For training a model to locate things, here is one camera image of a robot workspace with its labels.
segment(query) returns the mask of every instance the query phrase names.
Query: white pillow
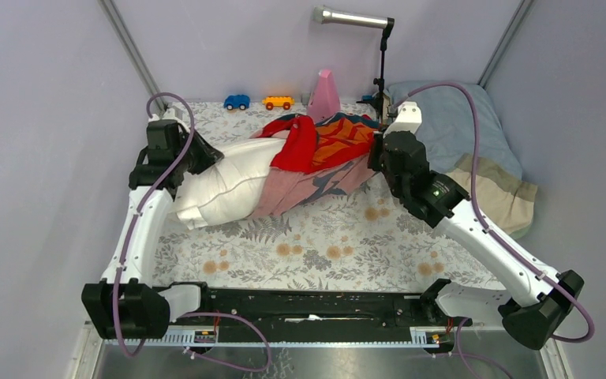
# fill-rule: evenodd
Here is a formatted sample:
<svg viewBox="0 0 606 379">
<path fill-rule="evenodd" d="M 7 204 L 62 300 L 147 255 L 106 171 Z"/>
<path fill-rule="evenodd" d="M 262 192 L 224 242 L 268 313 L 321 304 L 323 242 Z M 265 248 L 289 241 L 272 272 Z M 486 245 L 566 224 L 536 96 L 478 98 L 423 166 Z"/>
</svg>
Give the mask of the white pillow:
<svg viewBox="0 0 606 379">
<path fill-rule="evenodd" d="M 185 173 L 172 212 L 189 229 L 249 216 L 259 202 L 271 161 L 285 142 L 257 138 L 217 147 L 224 159 L 201 174 Z"/>
</svg>

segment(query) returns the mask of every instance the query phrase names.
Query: microphone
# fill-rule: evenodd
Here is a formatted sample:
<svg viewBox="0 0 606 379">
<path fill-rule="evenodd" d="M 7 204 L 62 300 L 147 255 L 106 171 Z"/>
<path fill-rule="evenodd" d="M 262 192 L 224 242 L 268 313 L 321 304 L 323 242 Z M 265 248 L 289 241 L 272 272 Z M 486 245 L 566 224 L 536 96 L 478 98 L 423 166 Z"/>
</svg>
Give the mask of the microphone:
<svg viewBox="0 0 606 379">
<path fill-rule="evenodd" d="M 327 6 L 316 6 L 312 11 L 312 19 L 320 24 L 345 24 L 377 29 L 385 29 L 389 26 L 389 19 L 387 17 L 343 12 Z"/>
</svg>

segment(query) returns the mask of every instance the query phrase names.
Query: red cloth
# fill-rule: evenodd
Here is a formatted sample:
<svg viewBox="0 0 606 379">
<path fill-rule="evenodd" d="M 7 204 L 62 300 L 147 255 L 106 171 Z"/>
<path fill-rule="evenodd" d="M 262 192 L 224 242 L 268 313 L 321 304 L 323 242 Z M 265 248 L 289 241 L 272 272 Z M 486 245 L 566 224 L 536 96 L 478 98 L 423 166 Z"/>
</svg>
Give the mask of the red cloth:
<svg viewBox="0 0 606 379">
<path fill-rule="evenodd" d="M 305 174 L 337 167 L 368 154 L 375 131 L 344 114 L 318 126 L 309 116 L 291 115 L 270 122 L 257 137 L 270 137 L 283 130 L 289 130 L 289 136 L 271 167 Z"/>
</svg>

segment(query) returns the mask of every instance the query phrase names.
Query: purple wall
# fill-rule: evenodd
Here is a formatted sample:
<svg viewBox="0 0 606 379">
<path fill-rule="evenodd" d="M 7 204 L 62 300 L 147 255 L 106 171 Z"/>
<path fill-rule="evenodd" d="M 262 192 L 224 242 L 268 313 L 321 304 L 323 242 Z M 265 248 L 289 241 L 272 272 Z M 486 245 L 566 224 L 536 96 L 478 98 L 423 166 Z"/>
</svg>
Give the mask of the purple wall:
<svg viewBox="0 0 606 379">
<path fill-rule="evenodd" d="M 541 186 L 521 242 L 585 279 L 597 334 L 567 345 L 575 379 L 606 377 L 606 2 L 537 2 L 490 83 L 507 140 Z M 561 333 L 580 336 L 576 312 Z"/>
<path fill-rule="evenodd" d="M 474 82 L 519 0 L 117 0 L 140 52 L 164 91 L 224 100 L 247 92 L 310 92 L 332 69 L 341 97 L 374 90 L 381 31 L 314 24 L 314 6 L 393 17 L 387 83 L 414 79 Z"/>
<path fill-rule="evenodd" d="M 147 98 L 97 1 L 0 1 L 0 378 L 63 377 Z"/>
</svg>

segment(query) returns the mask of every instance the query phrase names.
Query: pink cloth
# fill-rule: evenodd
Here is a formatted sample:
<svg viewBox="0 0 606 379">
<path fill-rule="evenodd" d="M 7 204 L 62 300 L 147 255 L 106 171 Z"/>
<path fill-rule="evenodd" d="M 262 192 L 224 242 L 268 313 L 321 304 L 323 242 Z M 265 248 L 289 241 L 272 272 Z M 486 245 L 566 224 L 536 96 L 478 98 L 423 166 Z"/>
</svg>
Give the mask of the pink cloth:
<svg viewBox="0 0 606 379">
<path fill-rule="evenodd" d="M 368 155 L 311 174 L 271 167 L 259 203 L 250 217 L 279 216 L 296 205 L 326 195 L 348 195 L 374 174 L 375 171 L 368 168 Z"/>
</svg>

